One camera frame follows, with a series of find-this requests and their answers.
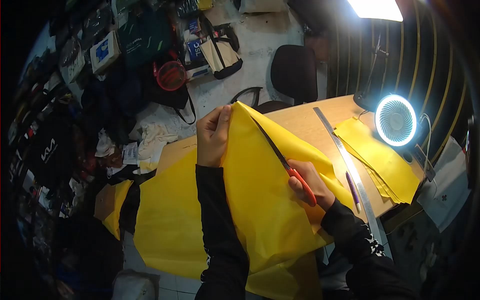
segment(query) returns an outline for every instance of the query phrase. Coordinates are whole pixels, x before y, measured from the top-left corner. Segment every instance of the lamp light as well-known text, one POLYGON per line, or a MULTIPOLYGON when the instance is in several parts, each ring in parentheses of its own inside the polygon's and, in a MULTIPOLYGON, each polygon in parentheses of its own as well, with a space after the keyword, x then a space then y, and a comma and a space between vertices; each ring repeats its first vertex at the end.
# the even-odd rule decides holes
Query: lamp light
POLYGON ((403 21, 395 0, 348 0, 360 18, 403 21))

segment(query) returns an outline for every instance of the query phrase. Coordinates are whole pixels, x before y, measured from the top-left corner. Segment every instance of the wooden table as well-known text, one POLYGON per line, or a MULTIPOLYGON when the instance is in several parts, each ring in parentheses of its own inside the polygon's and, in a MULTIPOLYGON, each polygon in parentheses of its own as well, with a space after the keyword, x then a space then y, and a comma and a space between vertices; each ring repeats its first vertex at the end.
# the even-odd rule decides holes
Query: wooden table
MULTIPOLYGON (((278 125, 292 132, 297 137, 322 151, 332 161, 336 177, 340 180, 340 182, 342 182, 343 186, 348 189, 348 183, 345 177, 347 166, 345 165, 345 162, 327 129, 313 111, 314 107, 320 108, 332 127, 335 127, 341 121, 349 119, 353 116, 358 116, 363 111, 362 108, 353 102, 353 95, 349 95, 274 111, 266 114, 266 116, 268 116, 278 125)), ((360 119, 373 131, 376 130, 372 112, 363 114, 360 119)), ((196 136, 166 145, 163 148, 162 155, 158 162, 157 173, 173 165, 189 151, 194 149, 196 145, 196 136)), ((365 186, 370 203, 372 204, 373 212, 375 213, 376 217, 379 217, 396 204, 393 203, 390 198, 384 198, 380 195, 372 179, 363 167, 363 164, 354 156, 350 156, 352 157, 353 163, 357 167, 357 171, 360 175, 363 185, 365 186)), ((419 179, 422 179, 423 169, 415 159, 413 160, 411 166, 413 173, 419 179)), ((358 214, 356 209, 353 211, 365 222, 367 221, 367 217, 363 209, 360 214, 358 214)))

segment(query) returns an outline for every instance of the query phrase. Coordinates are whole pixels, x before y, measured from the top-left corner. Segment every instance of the person's left hand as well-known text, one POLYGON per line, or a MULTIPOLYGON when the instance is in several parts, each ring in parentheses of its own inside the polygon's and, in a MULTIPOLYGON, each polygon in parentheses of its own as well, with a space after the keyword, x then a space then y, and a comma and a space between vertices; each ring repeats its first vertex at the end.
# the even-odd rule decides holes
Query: person's left hand
POLYGON ((197 165, 218 168, 227 147, 230 105, 219 106, 197 121, 197 165))

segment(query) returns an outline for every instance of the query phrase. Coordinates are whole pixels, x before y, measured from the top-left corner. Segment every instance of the scissor blade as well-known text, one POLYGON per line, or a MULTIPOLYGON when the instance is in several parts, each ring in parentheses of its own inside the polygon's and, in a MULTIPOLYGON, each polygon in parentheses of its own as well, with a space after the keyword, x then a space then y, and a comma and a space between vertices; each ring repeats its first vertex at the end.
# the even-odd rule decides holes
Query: scissor blade
POLYGON ((275 143, 272 141, 272 139, 268 136, 268 134, 265 132, 265 130, 260 126, 260 124, 257 122, 257 120, 255 120, 254 118, 252 118, 252 120, 255 122, 255 124, 257 124, 258 128, 260 129, 260 131, 264 134, 265 138, 267 139, 268 143, 270 144, 270 146, 272 147, 273 151, 275 152, 276 156, 278 157, 278 159, 280 159, 280 162, 282 163, 283 167, 287 170, 291 169, 290 166, 288 165, 287 163, 287 160, 285 159, 285 157, 282 155, 282 153, 280 152, 280 150, 276 147, 275 143))

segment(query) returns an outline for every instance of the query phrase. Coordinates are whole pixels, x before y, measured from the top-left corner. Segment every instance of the black wall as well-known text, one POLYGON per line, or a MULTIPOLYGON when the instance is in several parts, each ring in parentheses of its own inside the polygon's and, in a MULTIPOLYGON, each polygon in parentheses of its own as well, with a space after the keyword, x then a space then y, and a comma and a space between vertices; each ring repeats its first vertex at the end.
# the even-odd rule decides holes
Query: black wall
MULTIPOLYGON (((447 34, 419 1, 397 0, 403 22, 361 19, 346 0, 330 1, 327 98, 353 94, 367 82, 372 49, 381 35, 387 59, 377 58, 368 95, 380 100, 392 93, 405 97, 417 118, 432 122, 429 158, 435 161, 448 136, 465 145, 467 117, 472 113, 462 67, 447 34)), ((418 139, 427 148, 428 124, 418 139)))

